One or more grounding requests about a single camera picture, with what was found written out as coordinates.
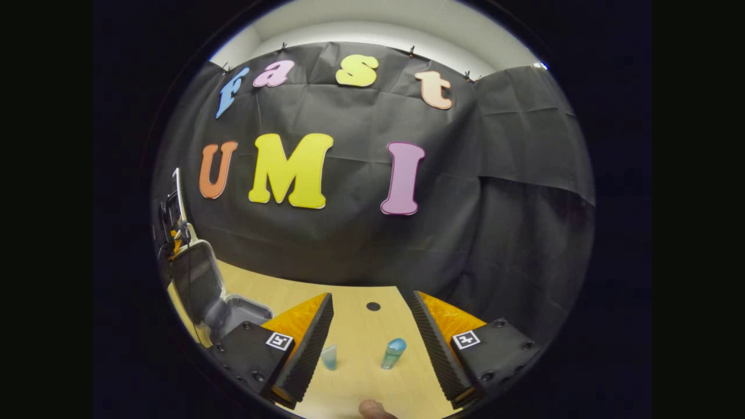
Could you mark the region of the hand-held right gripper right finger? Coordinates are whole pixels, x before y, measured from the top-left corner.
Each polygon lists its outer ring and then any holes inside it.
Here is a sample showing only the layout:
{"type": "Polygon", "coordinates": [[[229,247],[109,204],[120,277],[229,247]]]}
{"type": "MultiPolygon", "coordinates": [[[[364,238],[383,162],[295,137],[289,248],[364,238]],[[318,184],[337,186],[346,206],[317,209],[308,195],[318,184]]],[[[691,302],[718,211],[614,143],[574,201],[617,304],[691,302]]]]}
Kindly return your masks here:
{"type": "Polygon", "coordinates": [[[454,409],[503,395],[529,369],[542,346],[505,318],[482,321],[420,291],[412,316],[439,386],[454,409]]]}

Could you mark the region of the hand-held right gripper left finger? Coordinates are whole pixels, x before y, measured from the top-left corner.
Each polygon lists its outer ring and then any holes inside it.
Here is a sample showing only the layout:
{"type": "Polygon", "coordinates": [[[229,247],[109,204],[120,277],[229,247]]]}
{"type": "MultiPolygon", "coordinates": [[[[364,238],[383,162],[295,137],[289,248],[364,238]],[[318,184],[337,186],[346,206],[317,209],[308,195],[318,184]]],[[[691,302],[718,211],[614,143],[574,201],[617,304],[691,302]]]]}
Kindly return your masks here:
{"type": "Polygon", "coordinates": [[[314,376],[333,316],[332,294],[321,293],[263,324],[240,318],[212,338],[208,352],[244,392],[294,409],[314,376]]]}

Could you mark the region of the blue capped skincare tube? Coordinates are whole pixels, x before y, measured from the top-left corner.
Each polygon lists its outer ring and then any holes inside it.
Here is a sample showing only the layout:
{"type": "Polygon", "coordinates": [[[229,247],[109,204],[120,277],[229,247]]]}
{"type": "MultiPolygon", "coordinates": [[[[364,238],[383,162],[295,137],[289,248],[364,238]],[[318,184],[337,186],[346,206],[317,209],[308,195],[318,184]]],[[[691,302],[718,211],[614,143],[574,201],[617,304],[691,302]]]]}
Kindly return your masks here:
{"type": "Polygon", "coordinates": [[[403,353],[407,348],[407,343],[404,339],[393,339],[386,345],[383,359],[381,360],[381,368],[383,370],[391,370],[398,363],[403,353]]]}

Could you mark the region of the white suitcase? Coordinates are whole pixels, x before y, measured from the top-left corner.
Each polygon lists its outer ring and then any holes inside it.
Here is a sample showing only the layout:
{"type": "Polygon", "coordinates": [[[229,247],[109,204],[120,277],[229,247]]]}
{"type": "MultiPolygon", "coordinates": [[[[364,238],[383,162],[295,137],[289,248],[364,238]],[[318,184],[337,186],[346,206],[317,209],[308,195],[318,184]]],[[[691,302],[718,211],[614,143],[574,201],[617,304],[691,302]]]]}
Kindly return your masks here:
{"type": "Polygon", "coordinates": [[[180,169],[171,174],[169,193],[179,195],[183,241],[173,258],[161,255],[165,277],[196,342],[208,347],[244,322],[263,325],[273,319],[274,311],[263,303],[227,291],[212,245],[198,238],[188,220],[180,169]]]}

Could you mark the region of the black backdrop cloth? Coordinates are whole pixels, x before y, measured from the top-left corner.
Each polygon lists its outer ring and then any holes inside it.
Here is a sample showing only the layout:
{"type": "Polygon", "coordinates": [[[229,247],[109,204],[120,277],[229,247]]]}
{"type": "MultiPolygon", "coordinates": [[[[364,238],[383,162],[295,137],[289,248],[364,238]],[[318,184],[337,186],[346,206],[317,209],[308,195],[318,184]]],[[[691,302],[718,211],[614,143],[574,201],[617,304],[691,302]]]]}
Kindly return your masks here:
{"type": "Polygon", "coordinates": [[[306,283],[399,286],[553,339],[583,285],[595,225],[579,122],[532,65],[469,83],[383,45],[292,46],[231,70],[206,61],[179,99],[152,176],[179,169],[197,236],[231,265],[306,283]],[[262,135],[286,158],[322,148],[325,206],[253,203],[262,135]]]}

